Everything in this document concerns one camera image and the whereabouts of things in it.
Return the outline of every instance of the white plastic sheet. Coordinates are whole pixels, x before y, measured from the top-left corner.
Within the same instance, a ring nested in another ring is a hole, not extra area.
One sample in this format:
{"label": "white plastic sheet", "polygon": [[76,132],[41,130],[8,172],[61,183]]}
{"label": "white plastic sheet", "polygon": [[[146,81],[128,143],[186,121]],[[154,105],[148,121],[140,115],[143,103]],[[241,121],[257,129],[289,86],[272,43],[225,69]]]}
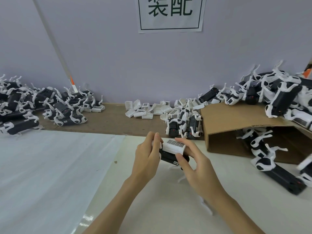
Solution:
{"label": "white plastic sheet", "polygon": [[71,234],[123,138],[35,130],[0,135],[0,233]]}

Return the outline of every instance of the forearm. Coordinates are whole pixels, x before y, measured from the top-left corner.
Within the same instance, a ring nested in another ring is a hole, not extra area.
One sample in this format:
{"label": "forearm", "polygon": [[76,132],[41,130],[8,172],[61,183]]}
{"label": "forearm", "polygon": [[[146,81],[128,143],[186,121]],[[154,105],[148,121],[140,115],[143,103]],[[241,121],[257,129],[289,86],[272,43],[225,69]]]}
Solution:
{"label": "forearm", "polygon": [[135,178],[124,181],[116,196],[84,231],[84,234],[115,234],[126,216],[132,202],[144,186]]}
{"label": "forearm", "polygon": [[265,234],[227,193],[212,204],[235,234]]}

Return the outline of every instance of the lavender wall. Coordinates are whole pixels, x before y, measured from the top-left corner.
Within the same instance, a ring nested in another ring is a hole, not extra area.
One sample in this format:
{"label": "lavender wall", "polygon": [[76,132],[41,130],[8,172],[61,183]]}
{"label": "lavender wall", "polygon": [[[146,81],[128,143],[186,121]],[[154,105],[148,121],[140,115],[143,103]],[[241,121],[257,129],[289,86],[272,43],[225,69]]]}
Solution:
{"label": "lavender wall", "polygon": [[37,87],[70,85],[32,0],[0,0],[2,74]]}
{"label": "lavender wall", "polygon": [[207,0],[203,31],[138,34],[135,0],[38,0],[76,84],[108,102],[195,97],[311,58],[312,0]]}

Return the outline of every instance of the sign border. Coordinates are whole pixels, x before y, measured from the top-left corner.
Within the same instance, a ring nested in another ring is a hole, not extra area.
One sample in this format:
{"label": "sign border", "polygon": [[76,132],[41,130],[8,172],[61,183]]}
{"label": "sign border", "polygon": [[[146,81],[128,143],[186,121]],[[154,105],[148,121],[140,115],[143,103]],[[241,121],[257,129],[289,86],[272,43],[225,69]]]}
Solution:
{"label": "sign border", "polygon": [[141,11],[140,11],[140,0],[138,0],[138,12],[139,12],[139,17],[140,17],[140,29],[141,30],[188,30],[188,29],[199,29],[199,24],[200,24],[200,16],[201,16],[201,8],[202,8],[202,2],[200,4],[200,12],[199,12],[199,20],[198,20],[198,26],[193,27],[193,28],[166,28],[166,29],[143,29],[142,28],[142,23],[141,23]]}

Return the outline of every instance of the white table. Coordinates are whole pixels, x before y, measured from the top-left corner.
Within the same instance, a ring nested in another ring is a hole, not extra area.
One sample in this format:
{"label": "white table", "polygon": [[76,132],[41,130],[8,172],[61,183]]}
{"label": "white table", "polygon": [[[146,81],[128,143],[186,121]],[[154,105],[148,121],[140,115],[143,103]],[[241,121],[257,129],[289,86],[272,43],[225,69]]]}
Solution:
{"label": "white table", "polygon": [[[109,168],[76,234],[81,234],[100,214],[131,174],[135,149],[143,140],[144,137],[135,136],[124,139],[114,160],[117,163]],[[257,171],[250,159],[208,153],[204,141],[195,143],[210,158],[226,191],[265,233],[311,233],[312,189],[294,196]],[[196,166],[192,158],[190,164]],[[295,165],[279,165],[297,173]],[[220,216],[210,216],[199,204],[187,180],[177,183],[183,172],[169,167],[169,163],[160,162],[156,176],[133,202],[119,233],[232,233]]]}

